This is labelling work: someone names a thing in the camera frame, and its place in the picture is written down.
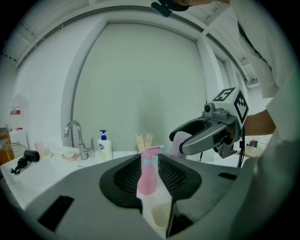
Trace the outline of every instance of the soap dispenser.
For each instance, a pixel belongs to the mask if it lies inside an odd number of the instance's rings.
[[[112,160],[112,142],[107,139],[105,132],[106,130],[100,130],[102,132],[101,139],[98,139],[98,149],[102,160]]]

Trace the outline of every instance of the sticker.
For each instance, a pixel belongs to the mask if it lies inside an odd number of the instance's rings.
[[[147,133],[145,137],[145,148],[149,149],[151,147],[153,134]]]
[[[142,153],[142,152],[146,151],[143,136],[141,134],[136,134],[135,140],[136,140],[136,145],[139,149],[139,152]]]
[[[224,89],[212,101],[213,102],[223,102],[223,101],[225,101],[225,99],[228,98],[228,96],[233,92],[234,89],[235,88]]]
[[[234,101],[234,106],[238,112],[240,121],[243,124],[249,108],[241,91],[239,91],[238,96]]]
[[[102,160],[106,160],[106,152],[101,151],[101,152],[100,152],[100,156],[101,156],[101,159],[102,159]]]
[[[10,115],[21,115],[21,107],[11,107]]]

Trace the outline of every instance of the cable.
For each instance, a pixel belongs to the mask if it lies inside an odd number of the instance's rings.
[[[240,157],[238,162],[238,168],[241,168],[244,156],[245,156],[245,128],[242,129],[242,141],[240,141]]]
[[[199,160],[199,162],[201,162],[201,160],[202,160],[202,154],[203,154],[203,152],[202,152],[201,155],[200,155],[200,160]]]

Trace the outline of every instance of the cup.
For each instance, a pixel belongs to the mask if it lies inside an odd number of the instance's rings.
[[[51,151],[49,148],[43,148],[43,158],[51,158]]]
[[[38,151],[39,158],[42,159],[43,158],[43,141],[35,142],[34,148],[36,149],[36,151]]]
[[[160,206],[156,206],[151,210],[154,223],[159,228],[165,228],[168,226],[171,212],[171,203],[165,203]]]

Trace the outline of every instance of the ceiling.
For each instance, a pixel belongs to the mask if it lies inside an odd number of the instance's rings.
[[[154,0],[40,0],[23,16],[6,41],[2,57],[6,62],[20,66],[45,36],[58,26],[78,15],[95,9],[112,6],[149,7]],[[237,19],[227,4],[213,2],[208,5],[190,7],[184,13],[185,18],[204,29],[203,35],[210,34],[217,39],[232,56],[235,57],[247,80],[256,79],[252,66],[239,44]],[[228,56],[215,52],[218,58],[226,60]]]

